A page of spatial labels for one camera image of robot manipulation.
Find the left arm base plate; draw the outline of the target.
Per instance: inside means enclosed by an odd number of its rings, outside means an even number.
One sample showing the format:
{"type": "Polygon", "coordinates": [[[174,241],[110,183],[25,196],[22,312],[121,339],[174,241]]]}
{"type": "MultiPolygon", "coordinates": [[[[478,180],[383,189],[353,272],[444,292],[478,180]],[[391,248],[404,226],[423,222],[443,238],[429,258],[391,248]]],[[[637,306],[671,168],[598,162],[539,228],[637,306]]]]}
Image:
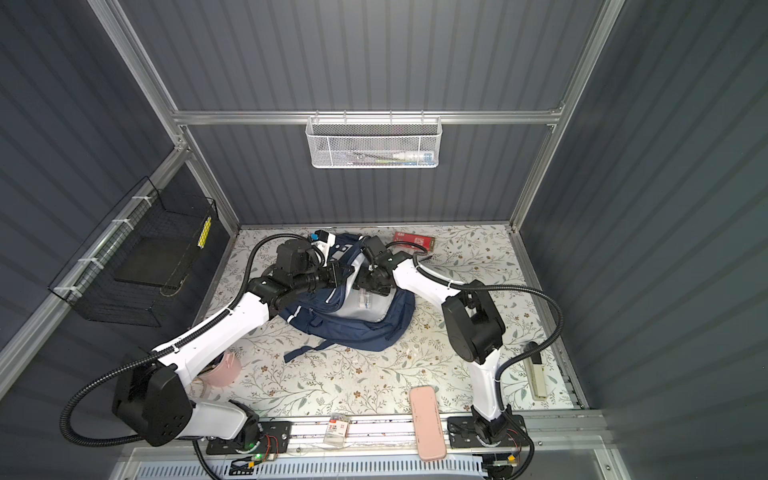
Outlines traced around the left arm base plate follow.
{"type": "Polygon", "coordinates": [[[287,451],[292,426],[288,421],[247,423],[234,439],[210,440],[205,453],[211,456],[282,454],[287,451]]]}

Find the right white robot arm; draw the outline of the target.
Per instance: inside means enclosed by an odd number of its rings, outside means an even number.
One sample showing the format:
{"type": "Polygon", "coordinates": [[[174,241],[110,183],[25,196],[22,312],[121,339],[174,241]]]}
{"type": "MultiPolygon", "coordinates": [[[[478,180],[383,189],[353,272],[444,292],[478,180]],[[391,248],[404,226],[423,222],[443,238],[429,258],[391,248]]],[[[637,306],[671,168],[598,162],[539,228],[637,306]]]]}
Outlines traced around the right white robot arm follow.
{"type": "Polygon", "coordinates": [[[506,326],[485,285],[450,280],[426,269],[411,254],[393,252],[377,237],[364,238],[362,251],[375,286],[396,286],[441,309],[449,343],[468,363],[473,413],[488,422],[500,418],[495,375],[506,326]]]}

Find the navy blue student backpack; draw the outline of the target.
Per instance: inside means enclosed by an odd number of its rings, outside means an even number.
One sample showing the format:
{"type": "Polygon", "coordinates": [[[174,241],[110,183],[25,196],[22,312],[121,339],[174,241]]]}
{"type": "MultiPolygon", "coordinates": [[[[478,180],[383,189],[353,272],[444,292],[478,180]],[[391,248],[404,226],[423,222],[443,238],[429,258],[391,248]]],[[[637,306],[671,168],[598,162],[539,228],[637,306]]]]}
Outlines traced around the navy blue student backpack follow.
{"type": "Polygon", "coordinates": [[[295,329],[322,339],[316,346],[305,345],[285,353],[286,363],[334,345],[381,352],[394,345],[410,326],[416,309],[414,293],[392,287],[381,295],[354,286],[358,275],[368,271],[362,244],[361,235],[336,235],[329,248],[331,258],[351,267],[353,274],[341,286],[301,294],[296,303],[280,312],[295,329]]]}

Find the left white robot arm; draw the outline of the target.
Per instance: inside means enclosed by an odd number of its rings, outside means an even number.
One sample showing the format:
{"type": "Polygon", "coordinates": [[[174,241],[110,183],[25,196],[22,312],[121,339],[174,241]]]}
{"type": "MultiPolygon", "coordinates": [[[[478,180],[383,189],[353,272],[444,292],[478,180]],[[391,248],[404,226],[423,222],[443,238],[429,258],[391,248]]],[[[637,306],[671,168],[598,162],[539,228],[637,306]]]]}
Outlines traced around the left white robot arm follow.
{"type": "Polygon", "coordinates": [[[139,437],[162,446],[181,437],[237,438],[256,415],[232,402],[192,398],[188,387],[245,334],[266,324],[304,293],[346,287],[354,269],[336,261],[310,273],[252,278],[238,300],[189,332],[156,347],[148,363],[118,375],[112,411],[139,437]]]}

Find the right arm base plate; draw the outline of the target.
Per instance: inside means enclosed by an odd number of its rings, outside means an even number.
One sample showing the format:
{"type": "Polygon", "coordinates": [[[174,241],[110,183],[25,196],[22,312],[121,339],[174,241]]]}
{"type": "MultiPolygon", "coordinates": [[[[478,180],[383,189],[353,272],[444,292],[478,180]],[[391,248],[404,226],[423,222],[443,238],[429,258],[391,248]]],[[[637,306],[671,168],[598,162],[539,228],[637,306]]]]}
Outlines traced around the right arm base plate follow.
{"type": "Polygon", "coordinates": [[[487,421],[480,416],[452,416],[446,420],[450,446],[454,449],[507,448],[529,446],[524,420],[519,415],[502,414],[487,421]]]}

